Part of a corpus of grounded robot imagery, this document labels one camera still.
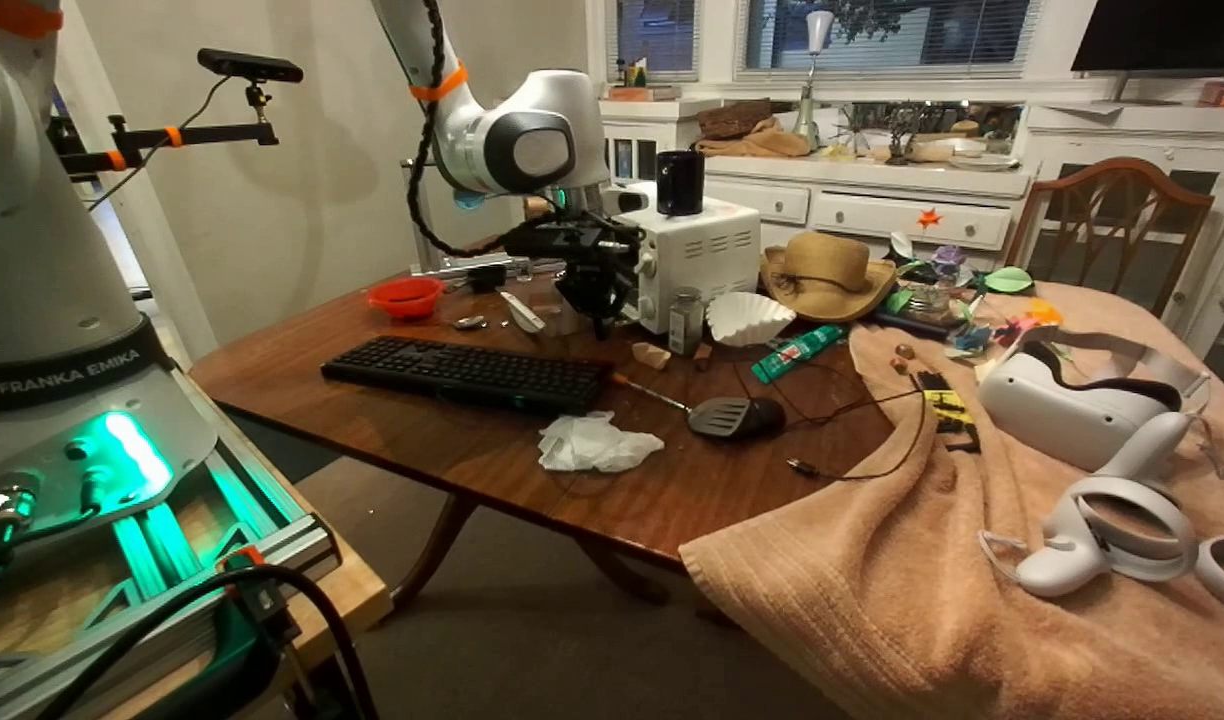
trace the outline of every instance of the white cloth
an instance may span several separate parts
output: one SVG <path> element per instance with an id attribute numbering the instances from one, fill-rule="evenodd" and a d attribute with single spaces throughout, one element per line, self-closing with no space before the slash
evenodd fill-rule
<path id="1" fill-rule="evenodd" d="M 549 471 L 629 471 L 659 447 L 663 440 L 653 431 L 616 428 L 612 411 L 558 415 L 542 431 L 542 467 Z"/>

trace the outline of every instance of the black cable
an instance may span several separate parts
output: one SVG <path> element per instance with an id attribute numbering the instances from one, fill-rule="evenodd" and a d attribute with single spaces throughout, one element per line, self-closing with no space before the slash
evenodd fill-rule
<path id="1" fill-rule="evenodd" d="M 172 619 L 180 609 L 198 604 L 202 596 L 218 592 L 218 590 L 231 590 L 231 586 L 255 586 L 255 582 L 277 582 L 277 586 L 293 586 L 300 596 L 307 596 L 318 604 L 318 612 L 324 616 L 336 658 L 343 664 L 343 682 L 351 686 L 351 701 L 357 712 L 366 720 L 376 720 L 376 701 L 366 675 L 366 664 L 357 658 L 357 644 L 339 619 L 339 612 L 331 609 L 329 592 L 281 565 L 255 565 L 246 571 L 226 571 L 226 578 L 207 578 L 178 596 L 167 596 L 158 612 L 148 612 L 140 625 L 131 625 L 126 638 L 117 638 L 66 694 L 52 698 L 52 703 L 41 712 L 41 720 L 61 720 L 70 715 L 82 698 L 113 670 L 121 664 L 148 632 L 158 632 L 165 619 Z"/>
<path id="2" fill-rule="evenodd" d="M 841 408 L 834 408 L 834 411 L 824 411 L 824 415 L 808 415 L 798 400 L 787 400 L 787 391 L 776 391 L 776 388 L 771 388 L 771 398 L 776 398 L 780 406 L 787 406 L 787 408 L 800 415 L 798 428 L 824 428 L 824 425 L 834 425 L 834 421 L 841 421 L 841 415 L 848 415 L 848 411 L 858 411 L 858 408 L 886 408 L 886 406 L 903 400 L 903 398 L 923 398 L 921 382 L 918 382 L 918 375 L 909 375 L 909 382 L 913 382 L 909 391 L 861 398 L 861 400 L 841 406 Z M 818 464 L 808 464 L 808 459 L 800 459 L 800 456 L 793 456 L 787 467 L 800 471 L 800 476 L 808 476 L 808 482 L 822 482 L 822 486 L 891 476 L 901 464 L 913 459 L 913 454 L 918 454 L 918 443 L 921 443 L 921 438 L 923 438 L 930 411 L 932 411 L 930 400 L 921 400 L 921 428 L 918 428 L 913 443 L 901 454 L 901 459 L 895 459 L 891 467 L 886 467 L 886 471 L 822 476 Z"/>
<path id="3" fill-rule="evenodd" d="M 481 244 L 481 248 L 454 248 L 450 242 L 437 237 L 437 229 L 430 229 L 426 207 L 420 207 L 420 180 L 426 180 L 426 163 L 432 152 L 432 136 L 437 136 L 437 115 L 441 115 L 441 97 L 437 89 L 443 89 L 443 14 L 441 0 L 426 0 L 426 17 L 430 17 L 430 34 L 432 34 L 432 68 L 430 68 L 430 99 L 420 105 L 426 126 L 420 126 L 420 146 L 415 146 L 415 162 L 413 162 L 413 175 L 407 175 L 407 217 L 420 229 L 420 237 L 441 248 L 443 258 L 481 258 L 503 244 L 503 237 Z"/>
<path id="4" fill-rule="evenodd" d="M 214 110 L 221 86 L 230 86 L 230 81 L 231 81 L 231 75 L 221 75 L 221 81 L 207 89 L 206 105 L 202 105 L 198 111 L 190 111 L 178 129 L 190 129 L 191 122 L 202 122 L 202 115 Z M 131 186 L 131 180 L 148 170 L 148 162 L 151 162 L 158 152 L 162 152 L 162 149 L 148 149 L 146 162 L 140 162 L 128 175 L 121 175 L 113 188 L 105 188 L 105 193 L 89 205 L 89 211 L 98 211 L 98 207 L 101 207 L 105 199 L 113 199 L 126 186 Z"/>

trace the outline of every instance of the bottle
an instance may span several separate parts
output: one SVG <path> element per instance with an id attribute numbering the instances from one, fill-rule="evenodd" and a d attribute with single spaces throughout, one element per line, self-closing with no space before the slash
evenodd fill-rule
<path id="1" fill-rule="evenodd" d="M 688 355 L 702 345 L 704 318 L 702 318 L 702 291 L 678 290 L 663 306 L 663 349 L 674 355 Z"/>
<path id="2" fill-rule="evenodd" d="M 848 334 L 841 326 L 822 326 L 787 345 L 780 345 L 776 354 L 769 354 L 765 359 L 758 359 L 749 371 L 759 384 L 776 384 L 786 371 L 793 371 L 798 364 L 808 364 L 814 355 L 822 355 L 824 349 L 834 349 L 835 341 L 844 341 Z"/>

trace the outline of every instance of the box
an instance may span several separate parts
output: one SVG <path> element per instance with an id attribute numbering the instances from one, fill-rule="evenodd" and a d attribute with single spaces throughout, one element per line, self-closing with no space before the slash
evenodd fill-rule
<path id="1" fill-rule="evenodd" d="M 643 229 L 638 298 L 624 318 L 663 336 L 663 300 L 695 291 L 704 314 L 721 291 L 759 286 L 759 211 L 704 196 L 695 217 L 659 217 L 657 207 L 622 211 L 622 224 Z"/>

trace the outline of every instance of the wooden table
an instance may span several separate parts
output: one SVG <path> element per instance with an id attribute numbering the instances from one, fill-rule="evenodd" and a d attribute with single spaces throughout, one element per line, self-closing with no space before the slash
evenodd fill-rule
<path id="1" fill-rule="evenodd" d="M 638 586 L 612 553 L 680 570 L 680 544 L 793 505 L 824 486 L 793 471 L 787 459 L 808 459 L 822 476 L 834 476 L 889 438 L 889 415 L 868 400 L 848 349 L 824 354 L 771 388 L 749 375 L 749 364 L 765 354 L 721 349 L 704 364 L 674 359 L 657 371 L 634 359 L 634 345 L 643 336 L 629 329 L 595 336 L 592 326 L 553 291 L 553 281 L 518 281 L 511 291 L 549 321 L 543 336 L 511 329 L 497 291 L 473 298 L 450 290 L 441 314 L 420 326 L 394 326 L 369 314 L 366 291 L 350 291 L 236 341 L 191 368 L 206 391 L 239 415 L 450 494 L 443 516 L 413 578 L 394 596 L 394 609 L 420 592 L 481 505 L 567 532 L 612 582 L 657 596 Z M 483 329 L 457 334 L 466 318 L 483 318 Z M 746 443 L 702 440 L 678 408 L 629 388 L 608 388 L 600 408 L 616 411 L 616 428 L 657 431 L 663 454 L 653 454 L 641 467 L 622 476 L 543 471 L 535 440 L 549 415 L 322 382 L 322 364 L 380 334 L 549 355 L 600 355 L 688 406 L 704 398 L 765 391 L 787 408 L 787 428 L 771 440 Z"/>

